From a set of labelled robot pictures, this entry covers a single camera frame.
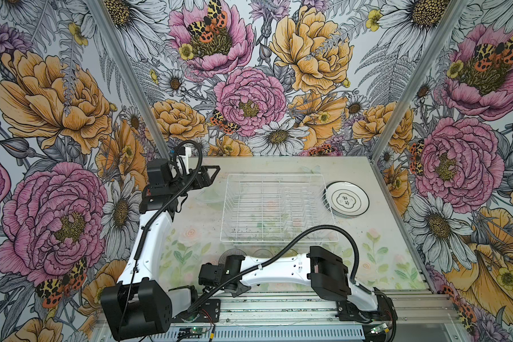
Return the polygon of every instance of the metal pole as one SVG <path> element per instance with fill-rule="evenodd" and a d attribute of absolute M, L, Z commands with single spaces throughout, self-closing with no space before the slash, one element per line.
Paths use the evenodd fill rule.
<path fill-rule="evenodd" d="M 150 111 L 148 105 L 148 99 L 143 93 L 143 89 L 137 79 L 137 75 L 131 66 L 129 56 L 123 48 L 123 44 L 116 34 L 116 26 L 112 22 L 112 18 L 108 14 L 108 9 L 102 0 L 90 0 L 87 1 L 87 7 L 93 15 L 95 24 L 99 29 L 99 33 L 106 42 L 107 51 L 110 56 L 114 57 L 114 61 L 118 66 L 118 69 L 122 73 L 123 79 L 130 88 L 131 95 L 135 100 L 135 104 L 139 107 L 139 111 L 143 117 L 144 123 L 148 127 L 154 143 L 156 144 L 157 150 L 159 151 L 162 158 L 170 159 L 169 148 L 165 143 L 165 139 L 161 134 L 160 128 L 157 126 L 156 119 Z"/>
<path fill-rule="evenodd" d="M 409 109 L 414 94 L 416 94 L 418 88 L 420 88 L 420 85 L 424 81 L 426 72 L 431 68 L 431 63 L 445 44 L 446 38 L 452 34 L 452 29 L 462 15 L 466 5 L 467 0 L 451 0 L 447 6 L 445 14 L 437 27 L 437 31 L 429 42 L 427 49 L 422 53 L 422 58 L 420 58 L 414 72 L 412 72 L 401 98 L 397 101 L 397 106 L 393 110 L 390 120 L 386 127 L 384 127 L 378 142 L 372 149 L 371 162 L 376 163 L 378 161 L 380 153 L 390 141 L 393 133 L 395 133 L 395 129 L 403 119 L 406 110 Z"/>

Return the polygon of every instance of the dish rack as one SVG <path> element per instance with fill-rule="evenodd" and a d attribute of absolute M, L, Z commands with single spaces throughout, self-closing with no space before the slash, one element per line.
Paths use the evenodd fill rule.
<path fill-rule="evenodd" d="M 284 246 L 318 224 L 335 224 L 323 203 L 321 174 L 229 174 L 220 241 L 245 246 Z M 335 231 L 320 230 L 299 244 L 338 241 Z"/>

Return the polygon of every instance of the plate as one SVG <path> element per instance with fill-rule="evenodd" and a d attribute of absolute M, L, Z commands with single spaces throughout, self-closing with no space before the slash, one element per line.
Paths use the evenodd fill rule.
<path fill-rule="evenodd" d="M 364 214 L 369 209 L 369 197 L 350 182 L 334 182 L 325 188 L 325 205 L 330 205 L 335 215 L 350 218 Z"/>

